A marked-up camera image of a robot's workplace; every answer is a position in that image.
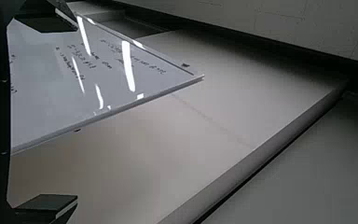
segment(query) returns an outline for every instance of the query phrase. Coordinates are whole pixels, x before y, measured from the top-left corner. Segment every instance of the whiteboard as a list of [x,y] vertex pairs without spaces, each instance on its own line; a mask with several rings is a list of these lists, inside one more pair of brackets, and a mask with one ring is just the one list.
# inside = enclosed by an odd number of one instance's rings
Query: whiteboard
[[76,16],[79,29],[41,34],[7,27],[11,70],[11,153],[201,81],[141,43]]

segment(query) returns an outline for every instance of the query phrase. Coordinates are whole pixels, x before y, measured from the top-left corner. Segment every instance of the white wall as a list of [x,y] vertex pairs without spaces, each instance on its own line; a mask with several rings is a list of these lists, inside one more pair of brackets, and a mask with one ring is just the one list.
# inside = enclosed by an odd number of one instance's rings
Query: white wall
[[358,0],[118,0],[358,60]]

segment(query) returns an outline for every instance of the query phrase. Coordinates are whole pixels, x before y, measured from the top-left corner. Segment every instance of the gray floor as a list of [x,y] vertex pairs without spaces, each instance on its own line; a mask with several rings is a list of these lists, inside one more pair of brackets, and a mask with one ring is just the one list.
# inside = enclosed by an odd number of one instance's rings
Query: gray floor
[[204,223],[358,223],[358,103],[340,102]]

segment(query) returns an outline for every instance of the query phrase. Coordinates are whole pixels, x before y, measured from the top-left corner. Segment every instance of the white table surface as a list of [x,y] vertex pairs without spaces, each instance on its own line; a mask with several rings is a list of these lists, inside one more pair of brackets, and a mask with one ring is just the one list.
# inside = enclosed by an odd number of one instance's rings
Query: white table surface
[[205,80],[12,157],[14,205],[72,193],[78,224],[189,223],[336,101],[345,83],[210,35],[139,41]]
[[203,223],[358,223],[358,103],[339,102]]
[[200,81],[126,36],[77,16],[77,32],[8,26],[12,154]]

